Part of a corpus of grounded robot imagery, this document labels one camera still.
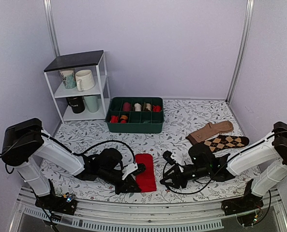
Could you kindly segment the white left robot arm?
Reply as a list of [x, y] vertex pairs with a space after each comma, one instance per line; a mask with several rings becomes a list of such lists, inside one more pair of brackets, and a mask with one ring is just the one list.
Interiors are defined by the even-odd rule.
[[143, 163], [133, 161], [124, 165], [122, 154], [115, 148], [88, 155], [93, 148], [76, 153], [48, 134], [41, 120], [33, 118], [6, 129], [0, 160], [16, 170], [50, 210], [60, 206], [60, 199], [53, 194], [54, 188], [35, 162], [35, 156], [56, 164], [79, 180], [100, 178], [114, 185], [116, 194], [141, 192], [134, 176], [145, 171]]

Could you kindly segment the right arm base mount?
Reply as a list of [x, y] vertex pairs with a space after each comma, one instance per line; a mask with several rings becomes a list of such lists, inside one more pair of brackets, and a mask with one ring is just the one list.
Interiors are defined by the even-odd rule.
[[245, 213], [250, 210], [256, 210], [258, 209], [258, 212], [253, 212], [250, 214], [244, 214], [242, 216], [237, 217], [238, 223], [247, 228], [247, 227], [253, 227], [260, 222], [262, 222], [265, 217], [267, 216], [272, 202], [272, 195], [271, 191], [268, 190], [269, 193], [269, 205], [266, 213], [263, 213], [262, 207], [263, 204], [263, 197], [258, 197], [252, 194], [251, 191], [251, 185], [252, 185], [253, 179], [251, 179], [245, 187], [244, 194], [242, 197], [234, 198], [231, 200], [224, 200], [221, 204], [221, 209], [224, 211], [225, 215], [233, 215], [238, 213]]

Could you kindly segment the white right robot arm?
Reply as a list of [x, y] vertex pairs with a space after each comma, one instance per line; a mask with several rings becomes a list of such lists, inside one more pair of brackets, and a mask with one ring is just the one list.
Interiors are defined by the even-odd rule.
[[170, 151], [163, 154], [171, 168], [164, 171], [160, 183], [167, 188], [185, 188], [188, 181], [208, 176], [211, 181], [225, 182], [261, 163], [272, 160], [272, 164], [258, 177], [250, 180], [245, 195], [239, 199], [243, 211], [250, 210], [257, 199], [287, 176], [287, 124], [276, 122], [273, 130], [256, 143], [242, 149], [237, 154], [216, 157], [214, 152], [221, 148], [231, 148], [240, 144], [225, 136], [212, 141], [195, 143], [188, 151], [192, 164], [182, 165], [181, 159]]

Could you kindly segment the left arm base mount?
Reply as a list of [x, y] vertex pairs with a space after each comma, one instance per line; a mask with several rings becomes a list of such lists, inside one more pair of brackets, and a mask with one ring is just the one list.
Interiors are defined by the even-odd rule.
[[50, 192], [43, 197], [36, 197], [35, 206], [49, 210], [50, 212], [74, 215], [77, 207], [77, 200], [72, 193], [65, 193], [62, 196], [55, 194], [53, 183], [49, 179]]

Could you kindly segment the red sock pair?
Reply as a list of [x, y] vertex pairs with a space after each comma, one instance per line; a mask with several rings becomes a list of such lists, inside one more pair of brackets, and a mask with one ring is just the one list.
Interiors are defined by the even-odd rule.
[[136, 176], [136, 182], [141, 192], [154, 192], [157, 190], [154, 175], [153, 157], [151, 154], [143, 153], [135, 155], [137, 164], [144, 164], [146, 170]]

